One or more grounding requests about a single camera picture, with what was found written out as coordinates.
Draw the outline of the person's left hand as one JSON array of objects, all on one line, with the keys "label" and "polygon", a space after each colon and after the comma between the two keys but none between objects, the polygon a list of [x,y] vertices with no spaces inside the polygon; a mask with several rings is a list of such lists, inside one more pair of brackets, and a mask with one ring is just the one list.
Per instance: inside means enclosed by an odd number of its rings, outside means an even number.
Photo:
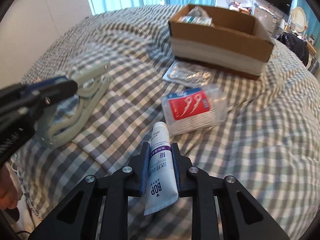
[{"label": "person's left hand", "polygon": [[8,169],[3,166],[1,168],[0,177],[0,207],[1,210],[14,209],[17,206],[18,193]]}]

